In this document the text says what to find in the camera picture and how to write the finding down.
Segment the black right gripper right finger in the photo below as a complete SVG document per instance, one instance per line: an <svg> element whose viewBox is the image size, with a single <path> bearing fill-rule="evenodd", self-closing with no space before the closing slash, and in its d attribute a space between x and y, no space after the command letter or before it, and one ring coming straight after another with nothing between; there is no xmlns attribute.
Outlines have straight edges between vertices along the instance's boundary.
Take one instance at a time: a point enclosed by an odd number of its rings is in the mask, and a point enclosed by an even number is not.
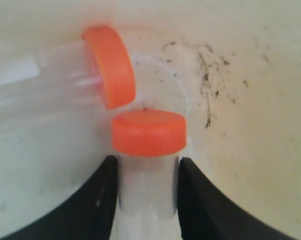
<svg viewBox="0 0 301 240"><path fill-rule="evenodd" d="M229 199L190 157L178 167L177 215L183 240L292 240Z"/></svg>

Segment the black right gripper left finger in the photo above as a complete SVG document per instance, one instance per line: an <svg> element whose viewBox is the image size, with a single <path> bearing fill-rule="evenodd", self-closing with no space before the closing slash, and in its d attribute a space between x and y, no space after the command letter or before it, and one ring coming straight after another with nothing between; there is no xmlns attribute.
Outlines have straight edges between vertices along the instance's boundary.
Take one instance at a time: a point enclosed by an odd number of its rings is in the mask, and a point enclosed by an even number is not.
<svg viewBox="0 0 301 240"><path fill-rule="evenodd" d="M117 207L118 160L107 156L65 202L5 240L109 240Z"/></svg>

